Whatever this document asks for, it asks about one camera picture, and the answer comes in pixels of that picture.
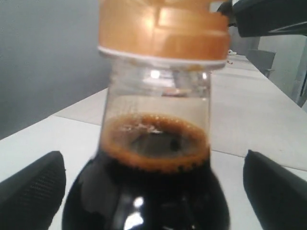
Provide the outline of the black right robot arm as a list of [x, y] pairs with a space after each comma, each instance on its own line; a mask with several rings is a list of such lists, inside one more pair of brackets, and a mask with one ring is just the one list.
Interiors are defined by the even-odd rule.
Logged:
[[241, 37], [307, 35], [306, 0], [227, 0], [217, 11]]

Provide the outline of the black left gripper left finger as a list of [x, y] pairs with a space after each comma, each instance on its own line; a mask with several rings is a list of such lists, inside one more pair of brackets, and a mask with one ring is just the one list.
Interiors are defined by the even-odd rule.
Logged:
[[2, 230], [47, 230], [64, 198], [66, 172], [52, 151], [0, 183]]

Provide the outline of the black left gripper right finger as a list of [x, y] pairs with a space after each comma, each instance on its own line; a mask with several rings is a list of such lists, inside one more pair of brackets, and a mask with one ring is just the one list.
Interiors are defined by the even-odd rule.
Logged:
[[249, 150], [243, 185], [264, 230], [307, 228], [307, 183], [283, 166]]

